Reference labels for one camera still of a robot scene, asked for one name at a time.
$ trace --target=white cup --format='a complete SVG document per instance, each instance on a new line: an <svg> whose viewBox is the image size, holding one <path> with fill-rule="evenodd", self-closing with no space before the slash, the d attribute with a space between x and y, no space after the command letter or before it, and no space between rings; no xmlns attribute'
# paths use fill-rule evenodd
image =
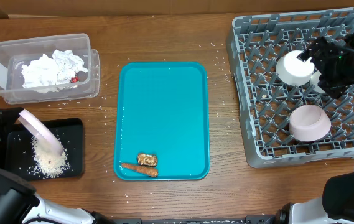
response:
<svg viewBox="0 0 354 224"><path fill-rule="evenodd" d="M301 86L309 82L314 72L315 65L308 58L306 62L298 59L301 50L293 50L283 56L276 64L279 78L286 84Z"/></svg>

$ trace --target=plastic container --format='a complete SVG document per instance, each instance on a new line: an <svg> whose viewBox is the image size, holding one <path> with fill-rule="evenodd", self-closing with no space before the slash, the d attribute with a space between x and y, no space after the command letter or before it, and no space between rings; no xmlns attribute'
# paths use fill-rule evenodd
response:
<svg viewBox="0 0 354 224"><path fill-rule="evenodd" d="M71 50L84 60L88 72L78 72L76 83L23 88L22 65L30 65L43 54L52 57L54 50ZM40 90L58 90L39 93ZM0 42L0 96L6 103L35 103L42 101L91 98L100 89L100 60L98 52L90 46L86 34L57 35Z"/></svg>
<svg viewBox="0 0 354 224"><path fill-rule="evenodd" d="M344 44L354 33L354 8L241 16L226 41L240 102L240 126L247 163L255 168L354 158L354 85L337 100L315 91L310 82L286 85L276 64L288 52L304 50L317 37ZM297 141L289 131L290 114L317 105L332 127L314 142Z"/></svg>

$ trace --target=black tray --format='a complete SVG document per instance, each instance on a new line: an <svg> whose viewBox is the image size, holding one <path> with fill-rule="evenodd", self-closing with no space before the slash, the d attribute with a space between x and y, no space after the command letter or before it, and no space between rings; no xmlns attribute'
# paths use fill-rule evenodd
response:
<svg viewBox="0 0 354 224"><path fill-rule="evenodd" d="M60 177L76 177L84 173L84 129L78 118L44 121L43 124L57 137L67 149L70 168ZM7 149L0 152L0 168L12 172L25 180L42 180L43 174L33 175L29 169L35 167L33 160L32 135L21 124L15 124L8 135Z"/></svg>

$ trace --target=cardboard box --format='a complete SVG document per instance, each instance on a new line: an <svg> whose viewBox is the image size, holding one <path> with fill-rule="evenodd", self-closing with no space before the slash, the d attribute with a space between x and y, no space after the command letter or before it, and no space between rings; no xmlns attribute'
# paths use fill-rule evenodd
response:
<svg viewBox="0 0 354 224"><path fill-rule="evenodd" d="M312 11L354 7L352 0L0 0L0 17L115 16Z"/></svg>

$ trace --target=pink bowl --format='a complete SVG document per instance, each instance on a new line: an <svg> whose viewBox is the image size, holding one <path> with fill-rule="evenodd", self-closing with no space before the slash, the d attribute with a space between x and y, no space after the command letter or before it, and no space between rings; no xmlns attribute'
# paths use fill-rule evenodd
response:
<svg viewBox="0 0 354 224"><path fill-rule="evenodd" d="M300 141L319 140L330 131L331 126L325 111L316 105L300 106L290 114L290 133Z"/></svg>

